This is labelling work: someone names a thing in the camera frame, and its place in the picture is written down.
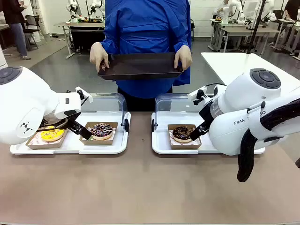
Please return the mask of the person's right hand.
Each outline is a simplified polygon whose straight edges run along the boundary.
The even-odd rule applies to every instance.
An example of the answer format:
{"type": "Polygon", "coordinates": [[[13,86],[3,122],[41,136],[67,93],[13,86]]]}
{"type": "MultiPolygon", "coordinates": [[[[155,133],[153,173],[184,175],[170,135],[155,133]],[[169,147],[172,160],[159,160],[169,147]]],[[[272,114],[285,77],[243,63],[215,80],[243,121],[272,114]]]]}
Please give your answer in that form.
{"type": "Polygon", "coordinates": [[[90,62],[95,65],[96,71],[105,71],[109,67],[108,54],[100,42],[95,42],[90,49],[90,62]]]}

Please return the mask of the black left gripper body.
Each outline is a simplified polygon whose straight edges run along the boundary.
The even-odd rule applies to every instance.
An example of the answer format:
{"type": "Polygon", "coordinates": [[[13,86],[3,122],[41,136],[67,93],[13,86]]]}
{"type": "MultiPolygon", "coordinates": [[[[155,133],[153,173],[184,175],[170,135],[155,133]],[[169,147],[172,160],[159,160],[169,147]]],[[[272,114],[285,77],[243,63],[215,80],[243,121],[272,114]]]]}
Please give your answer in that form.
{"type": "Polygon", "coordinates": [[[68,115],[64,119],[57,119],[52,116],[47,116],[47,117],[43,118],[38,129],[39,130],[49,130],[50,126],[53,126],[54,129],[63,129],[63,126],[66,125],[67,123],[69,124],[70,120],[76,121],[76,119],[79,117],[80,114],[81,114],[81,112],[76,112],[72,115],[68,115]]]}

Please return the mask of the person's left hand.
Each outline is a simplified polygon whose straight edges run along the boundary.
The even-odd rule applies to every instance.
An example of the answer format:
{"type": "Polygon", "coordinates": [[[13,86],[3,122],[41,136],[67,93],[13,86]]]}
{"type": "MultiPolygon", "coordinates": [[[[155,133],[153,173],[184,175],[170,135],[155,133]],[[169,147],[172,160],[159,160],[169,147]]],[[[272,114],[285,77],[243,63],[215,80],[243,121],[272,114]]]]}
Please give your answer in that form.
{"type": "Polygon", "coordinates": [[[191,50],[187,45],[182,45],[176,52],[174,58],[174,68],[178,67],[179,61],[181,62],[183,71],[187,70],[192,64],[191,50]]]}

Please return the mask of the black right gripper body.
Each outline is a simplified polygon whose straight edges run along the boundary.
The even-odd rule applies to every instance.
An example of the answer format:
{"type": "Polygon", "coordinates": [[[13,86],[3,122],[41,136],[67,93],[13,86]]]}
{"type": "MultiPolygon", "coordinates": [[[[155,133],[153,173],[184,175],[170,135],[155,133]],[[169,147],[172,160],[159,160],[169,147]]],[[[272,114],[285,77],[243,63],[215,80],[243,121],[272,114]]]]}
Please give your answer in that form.
{"type": "Polygon", "coordinates": [[[212,100],[209,102],[205,103],[203,108],[200,110],[199,115],[202,117],[204,120],[203,124],[204,125],[210,125],[212,121],[214,120],[211,112],[210,112],[210,106],[212,104],[212,100]]]}

